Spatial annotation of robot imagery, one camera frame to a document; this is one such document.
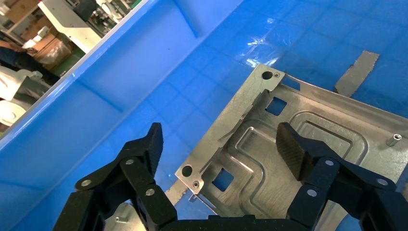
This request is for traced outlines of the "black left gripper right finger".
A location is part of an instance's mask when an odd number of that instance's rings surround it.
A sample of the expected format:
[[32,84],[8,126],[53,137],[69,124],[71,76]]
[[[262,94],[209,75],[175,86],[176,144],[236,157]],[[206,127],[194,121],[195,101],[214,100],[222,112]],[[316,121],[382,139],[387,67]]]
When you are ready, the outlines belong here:
[[388,178],[341,158],[325,142],[278,125],[278,153],[301,182],[286,217],[302,231],[315,229],[328,201],[340,205],[364,231],[405,231],[408,203]]

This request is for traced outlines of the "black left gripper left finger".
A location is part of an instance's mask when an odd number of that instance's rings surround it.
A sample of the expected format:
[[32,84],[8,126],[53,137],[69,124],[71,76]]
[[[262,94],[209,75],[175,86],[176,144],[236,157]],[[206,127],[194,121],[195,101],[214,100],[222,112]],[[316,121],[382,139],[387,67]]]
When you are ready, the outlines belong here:
[[75,184],[53,229],[103,231],[107,219],[126,201],[149,231],[177,220],[174,206],[154,180],[163,144],[160,123],[152,123],[146,136],[126,142],[112,162]]

